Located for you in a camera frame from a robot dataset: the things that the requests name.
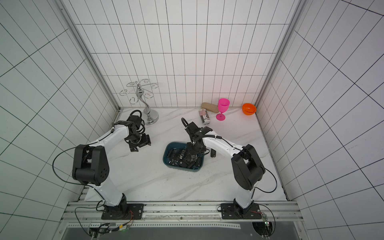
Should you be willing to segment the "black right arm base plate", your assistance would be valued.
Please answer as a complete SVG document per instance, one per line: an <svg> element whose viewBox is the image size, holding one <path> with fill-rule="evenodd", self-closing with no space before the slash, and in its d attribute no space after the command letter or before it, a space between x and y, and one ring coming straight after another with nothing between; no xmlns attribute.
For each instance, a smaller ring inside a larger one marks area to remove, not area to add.
<svg viewBox="0 0 384 240"><path fill-rule="evenodd" d="M243 209L237 203L221 204L219 212L224 220L260 220L262 213L260 207L256 203L251 203L247 208Z"/></svg>

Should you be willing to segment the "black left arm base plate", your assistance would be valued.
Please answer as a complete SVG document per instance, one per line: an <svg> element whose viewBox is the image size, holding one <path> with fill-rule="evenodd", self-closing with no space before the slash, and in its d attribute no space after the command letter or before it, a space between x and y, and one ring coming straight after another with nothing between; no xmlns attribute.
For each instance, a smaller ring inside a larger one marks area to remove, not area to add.
<svg viewBox="0 0 384 240"><path fill-rule="evenodd" d="M121 206L105 206L102 220L140 220L143 215L144 204L125 204Z"/></svg>

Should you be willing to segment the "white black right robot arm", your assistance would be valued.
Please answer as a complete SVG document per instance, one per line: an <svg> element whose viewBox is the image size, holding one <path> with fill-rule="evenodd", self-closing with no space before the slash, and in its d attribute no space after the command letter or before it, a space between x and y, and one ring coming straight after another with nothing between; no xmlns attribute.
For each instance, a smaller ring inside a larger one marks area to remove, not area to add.
<svg viewBox="0 0 384 240"><path fill-rule="evenodd" d="M234 178L239 185L234 204L240 210L248 210L253 204L255 185L266 172L255 148L252 145L231 143L217 135L213 129L199 128L194 122L188 123L184 118L182 123L190 137L190 142L187 143L187 159L193 160L207 149L230 159Z"/></svg>

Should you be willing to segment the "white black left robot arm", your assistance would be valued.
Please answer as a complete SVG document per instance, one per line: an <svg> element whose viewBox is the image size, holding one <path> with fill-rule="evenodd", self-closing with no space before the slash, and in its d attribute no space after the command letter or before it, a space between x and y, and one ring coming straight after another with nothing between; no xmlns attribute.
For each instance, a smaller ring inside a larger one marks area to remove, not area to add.
<svg viewBox="0 0 384 240"><path fill-rule="evenodd" d="M126 196L118 191L109 177L108 161L108 153L121 141L129 145L131 152L138 152L139 148L151 145L140 110L134 110L126 121L117 121L94 142L78 145L75 148L72 175L74 180L94 188L105 201L107 210L124 213L128 210Z"/></svg>

